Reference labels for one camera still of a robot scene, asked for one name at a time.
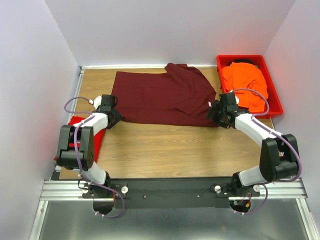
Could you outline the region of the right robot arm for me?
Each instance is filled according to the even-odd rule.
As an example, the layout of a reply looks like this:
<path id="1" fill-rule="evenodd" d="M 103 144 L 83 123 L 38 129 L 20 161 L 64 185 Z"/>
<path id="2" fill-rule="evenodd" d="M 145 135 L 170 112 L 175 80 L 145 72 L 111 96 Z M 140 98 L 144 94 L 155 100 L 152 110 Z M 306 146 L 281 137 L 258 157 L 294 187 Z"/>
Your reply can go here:
<path id="1" fill-rule="evenodd" d="M 234 92 L 220 94 L 208 104 L 207 119 L 219 127 L 233 128 L 246 134 L 260 147 L 259 164 L 232 175 L 230 191 L 242 196 L 255 185 L 291 182 L 302 173 L 297 139 L 266 126 L 245 108 L 239 108 Z"/>

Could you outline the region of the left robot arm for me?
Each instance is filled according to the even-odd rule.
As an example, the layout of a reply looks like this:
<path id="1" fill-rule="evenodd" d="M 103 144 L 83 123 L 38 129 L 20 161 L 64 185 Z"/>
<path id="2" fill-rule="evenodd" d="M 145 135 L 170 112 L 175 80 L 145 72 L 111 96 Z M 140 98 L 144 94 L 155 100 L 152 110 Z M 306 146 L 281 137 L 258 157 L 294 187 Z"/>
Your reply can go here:
<path id="1" fill-rule="evenodd" d="M 99 197 L 105 198 L 110 192 L 114 196 L 121 196 L 111 187 L 108 172 L 102 170 L 95 162 L 94 137 L 102 130 L 111 129 L 122 115 L 116 110 L 118 97 L 103 94 L 94 100 L 82 98 L 94 107 L 94 111 L 87 111 L 88 117 L 73 125 L 63 125 L 60 128 L 56 163 L 67 170 L 77 172 L 86 181 L 87 190 L 92 190 Z"/>

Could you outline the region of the maroon t shirt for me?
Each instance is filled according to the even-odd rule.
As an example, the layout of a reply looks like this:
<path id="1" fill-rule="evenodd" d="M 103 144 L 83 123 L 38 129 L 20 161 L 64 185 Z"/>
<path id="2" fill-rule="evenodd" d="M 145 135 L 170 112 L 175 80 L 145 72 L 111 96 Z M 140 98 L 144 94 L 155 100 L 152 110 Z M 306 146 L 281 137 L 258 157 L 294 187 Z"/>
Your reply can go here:
<path id="1" fill-rule="evenodd" d="M 112 87 L 125 122 L 217 127 L 207 118 L 216 91 L 195 67 L 169 63 L 164 73 L 118 71 Z"/>

